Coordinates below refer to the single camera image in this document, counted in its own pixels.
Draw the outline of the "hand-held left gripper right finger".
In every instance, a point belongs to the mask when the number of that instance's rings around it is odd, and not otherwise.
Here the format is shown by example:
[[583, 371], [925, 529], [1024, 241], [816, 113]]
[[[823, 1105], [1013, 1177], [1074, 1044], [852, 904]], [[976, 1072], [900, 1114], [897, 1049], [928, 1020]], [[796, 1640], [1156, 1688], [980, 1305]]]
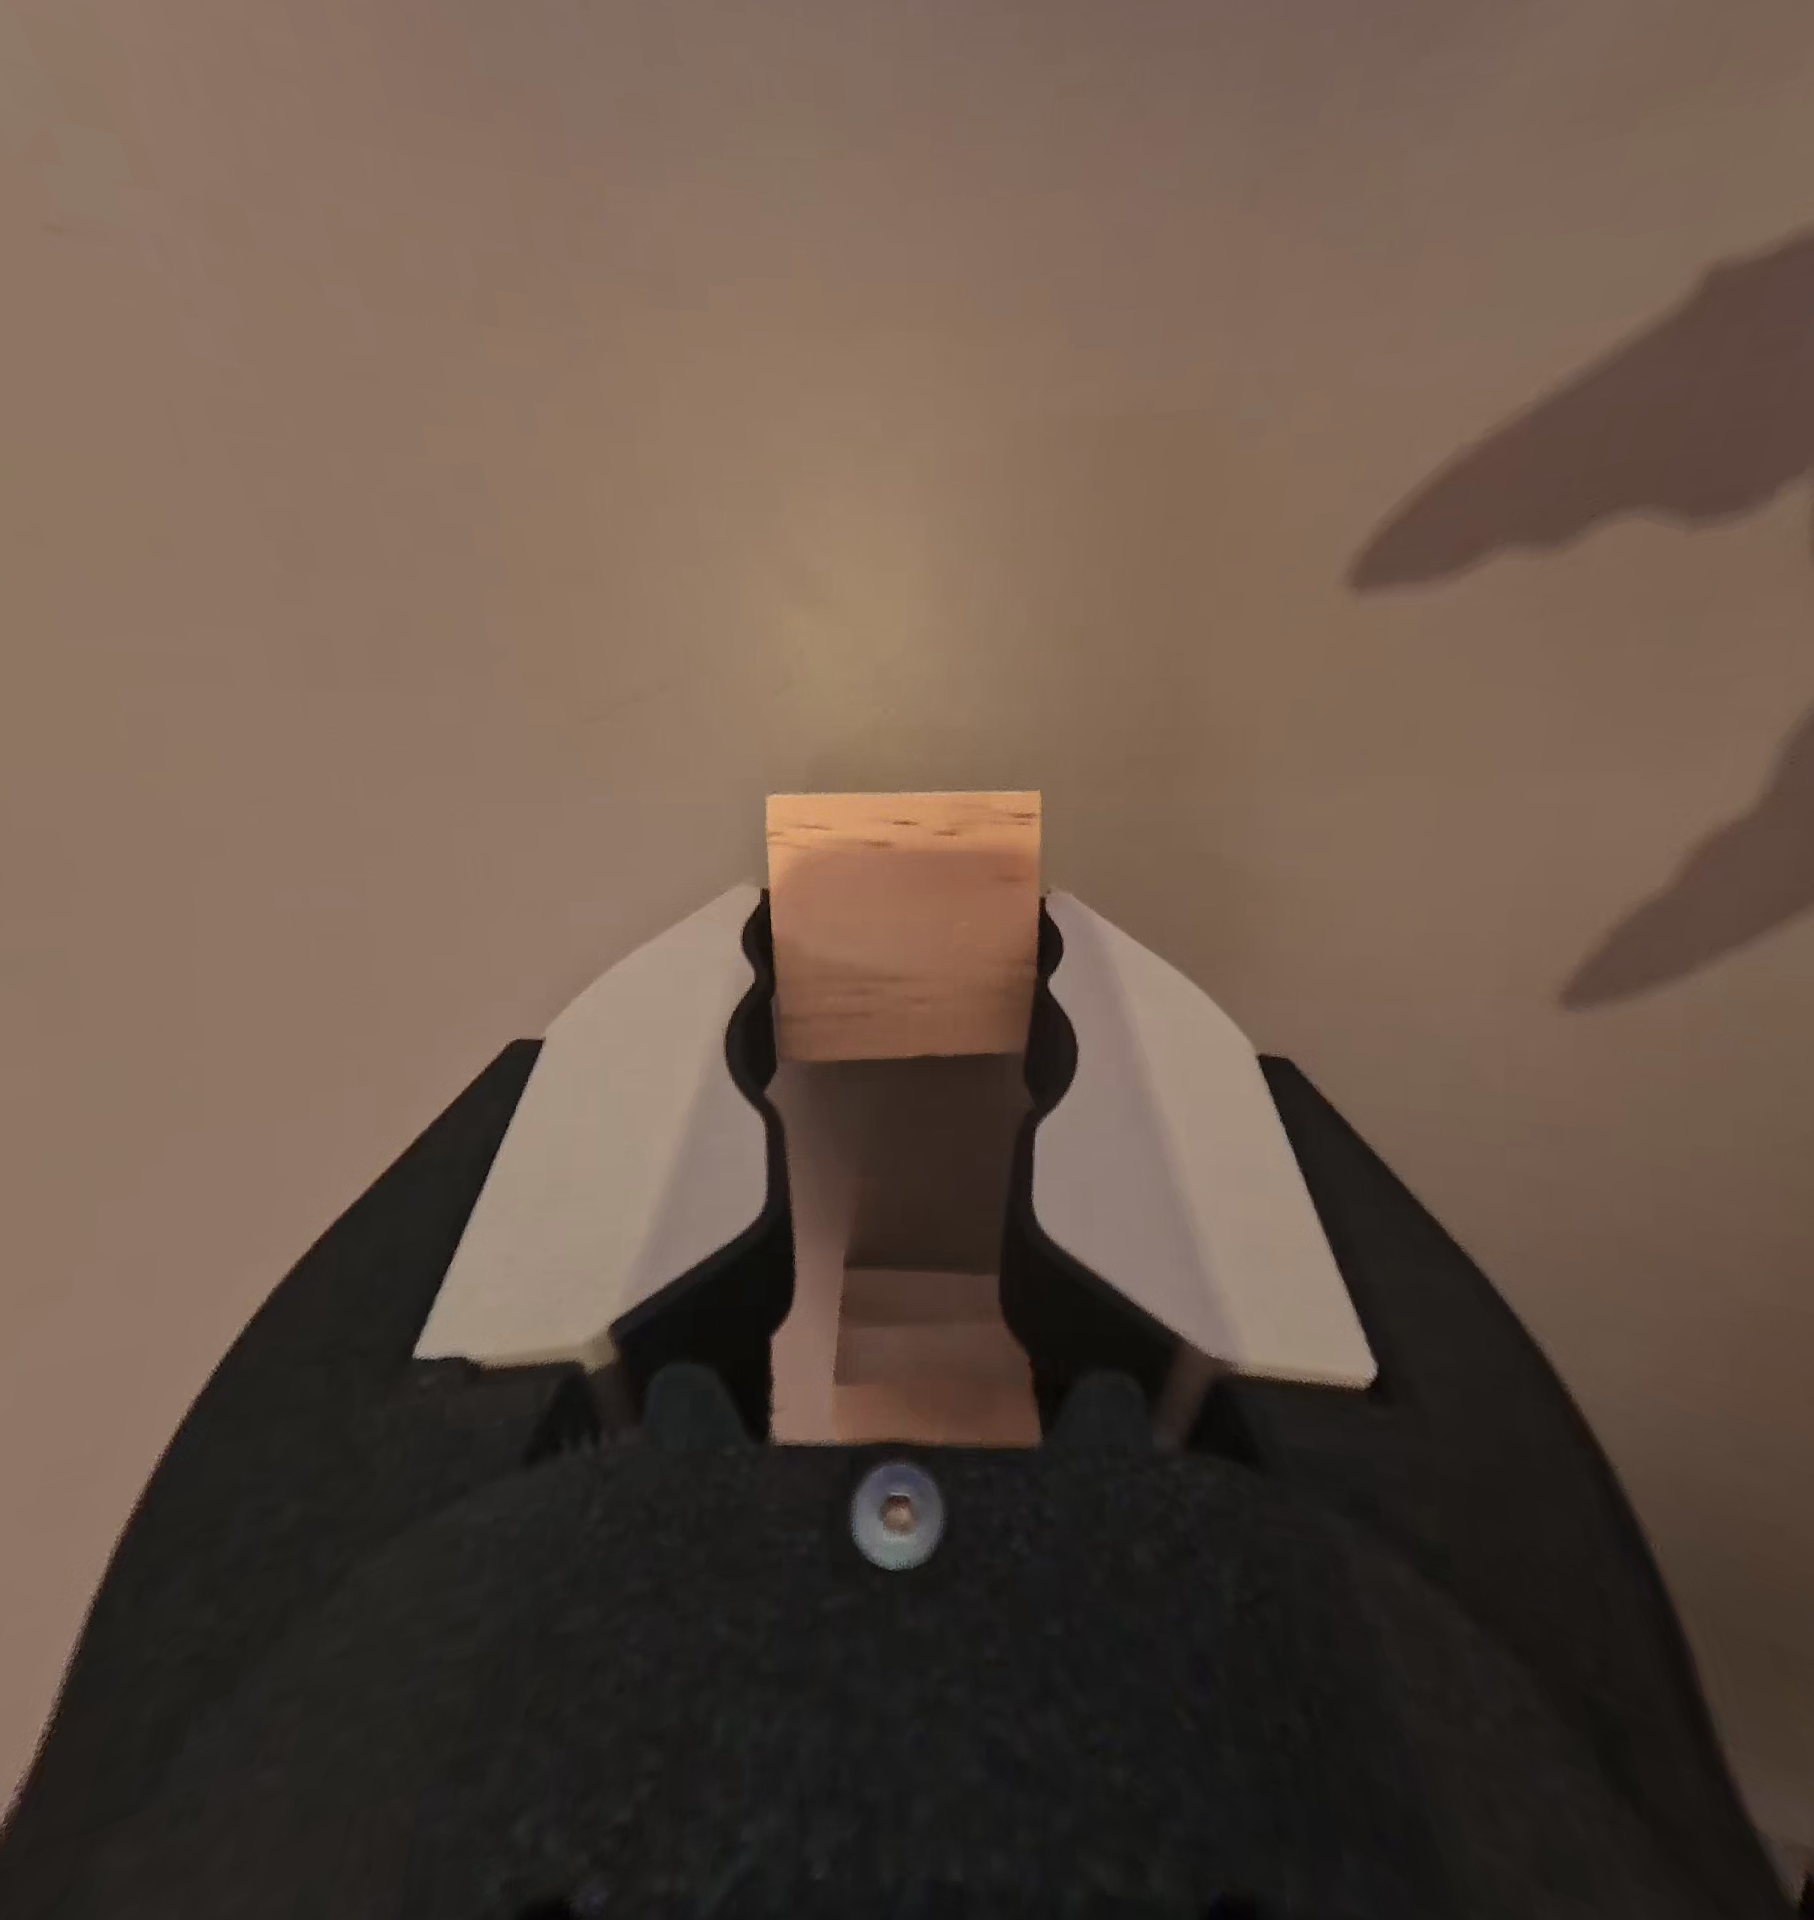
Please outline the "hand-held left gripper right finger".
[[1066, 889], [1038, 912], [1005, 1319], [1043, 1381], [1218, 1370], [1371, 1388], [1380, 1366], [1257, 1044]]

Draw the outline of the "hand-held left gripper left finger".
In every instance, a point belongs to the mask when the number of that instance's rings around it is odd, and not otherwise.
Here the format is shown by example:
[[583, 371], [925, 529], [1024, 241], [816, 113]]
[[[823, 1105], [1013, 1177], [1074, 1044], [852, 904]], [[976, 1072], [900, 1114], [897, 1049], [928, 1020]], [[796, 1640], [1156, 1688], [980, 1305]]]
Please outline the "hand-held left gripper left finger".
[[768, 1123], [729, 1065], [758, 907], [730, 885], [546, 1025], [416, 1359], [606, 1370], [619, 1321], [760, 1218]]

